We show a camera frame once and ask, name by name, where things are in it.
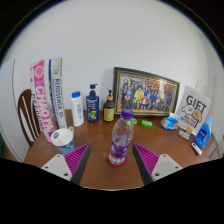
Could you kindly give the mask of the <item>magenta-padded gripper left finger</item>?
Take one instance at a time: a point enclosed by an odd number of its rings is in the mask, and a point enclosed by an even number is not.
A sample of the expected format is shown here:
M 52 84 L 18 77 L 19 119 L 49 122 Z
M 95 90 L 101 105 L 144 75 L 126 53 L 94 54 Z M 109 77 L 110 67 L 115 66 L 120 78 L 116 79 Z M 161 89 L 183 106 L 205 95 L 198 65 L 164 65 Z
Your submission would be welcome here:
M 91 147 L 87 143 L 66 155 L 56 154 L 42 169 L 79 185 L 90 154 Z

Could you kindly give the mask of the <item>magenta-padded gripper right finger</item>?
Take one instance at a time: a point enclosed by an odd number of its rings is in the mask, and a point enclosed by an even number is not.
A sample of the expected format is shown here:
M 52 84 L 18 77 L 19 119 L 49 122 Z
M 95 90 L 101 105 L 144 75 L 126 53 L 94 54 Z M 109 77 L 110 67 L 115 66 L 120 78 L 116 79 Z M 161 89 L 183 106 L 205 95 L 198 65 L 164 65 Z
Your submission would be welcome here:
M 169 155 L 158 155 L 136 143 L 133 144 L 132 153 L 144 185 L 148 185 L 182 169 Z

